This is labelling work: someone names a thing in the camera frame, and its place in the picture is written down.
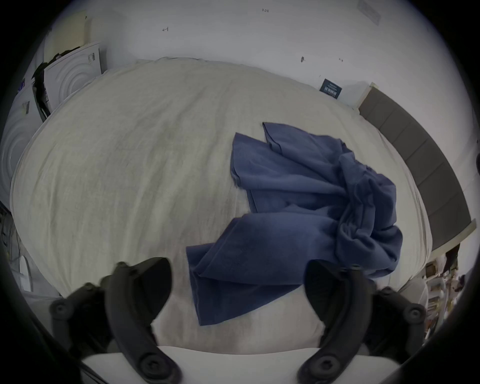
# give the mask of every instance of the dark sign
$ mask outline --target dark sign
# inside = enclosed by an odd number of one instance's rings
[[[331,82],[330,80],[325,79],[324,83],[322,84],[322,88],[320,88],[320,92],[326,93],[336,99],[338,99],[338,95],[340,94],[340,88],[337,84]]]

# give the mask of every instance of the gray headboard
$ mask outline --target gray headboard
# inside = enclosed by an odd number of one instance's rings
[[[370,87],[359,110],[392,143],[410,169],[427,210],[432,249],[449,242],[452,245],[451,240],[472,221],[460,183],[440,148],[413,117],[374,87]]]

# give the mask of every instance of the blue cloth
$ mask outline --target blue cloth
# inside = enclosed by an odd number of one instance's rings
[[[231,175],[252,213],[215,244],[187,248],[200,325],[261,307],[303,283],[307,262],[359,264],[391,273],[402,234],[395,185],[355,160],[345,144],[285,124],[264,123],[266,143],[237,133]]]

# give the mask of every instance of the wall mark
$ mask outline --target wall mark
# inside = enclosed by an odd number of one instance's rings
[[[374,24],[380,24],[380,14],[365,0],[359,0],[357,9],[372,20]]]

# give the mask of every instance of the folded white sheet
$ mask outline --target folded white sheet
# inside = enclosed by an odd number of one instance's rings
[[[404,244],[399,289],[425,264],[431,234],[404,161],[349,107],[256,68],[161,59],[109,71],[67,99],[24,152],[11,208],[22,242],[62,295],[98,282],[115,263],[171,260],[173,289],[153,322],[160,345],[250,354],[316,347],[322,323],[303,288],[251,313],[200,327],[185,247],[214,242],[249,211],[230,176],[232,139],[264,140],[263,121],[342,139],[397,187]]]

